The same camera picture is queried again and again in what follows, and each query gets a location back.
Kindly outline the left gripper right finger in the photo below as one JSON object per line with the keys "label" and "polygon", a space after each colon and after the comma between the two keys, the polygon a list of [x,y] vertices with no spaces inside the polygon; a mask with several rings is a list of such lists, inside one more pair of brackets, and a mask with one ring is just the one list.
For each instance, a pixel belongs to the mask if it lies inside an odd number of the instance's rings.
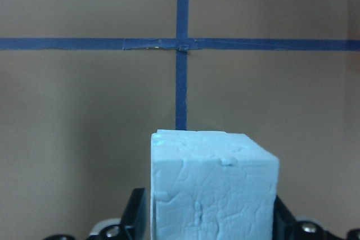
{"label": "left gripper right finger", "polygon": [[310,220],[296,220],[279,196],[273,210],[272,239],[274,240],[342,240]]}

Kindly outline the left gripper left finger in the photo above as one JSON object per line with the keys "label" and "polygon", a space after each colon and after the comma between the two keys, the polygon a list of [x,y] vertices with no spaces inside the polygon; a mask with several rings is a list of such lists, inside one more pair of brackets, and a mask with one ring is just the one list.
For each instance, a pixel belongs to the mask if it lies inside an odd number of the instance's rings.
{"label": "left gripper left finger", "polygon": [[135,188],[132,190],[122,217],[97,223],[91,229],[87,239],[145,239],[146,212],[146,189]]}

